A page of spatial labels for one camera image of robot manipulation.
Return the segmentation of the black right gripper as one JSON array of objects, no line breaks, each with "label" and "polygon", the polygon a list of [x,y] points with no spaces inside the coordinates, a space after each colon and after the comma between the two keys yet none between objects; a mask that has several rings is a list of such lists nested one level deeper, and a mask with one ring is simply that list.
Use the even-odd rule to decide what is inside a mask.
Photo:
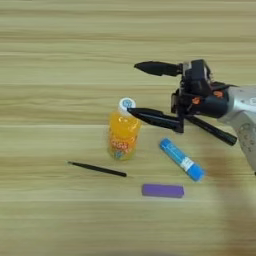
[{"label": "black right gripper", "polygon": [[145,61],[134,65],[140,71],[156,76],[181,76],[180,87],[172,94],[171,112],[177,117],[149,108],[128,108],[128,112],[147,124],[184,132],[187,116],[203,115],[222,117],[228,109],[228,85],[212,80],[206,62],[171,64],[159,61]]}]

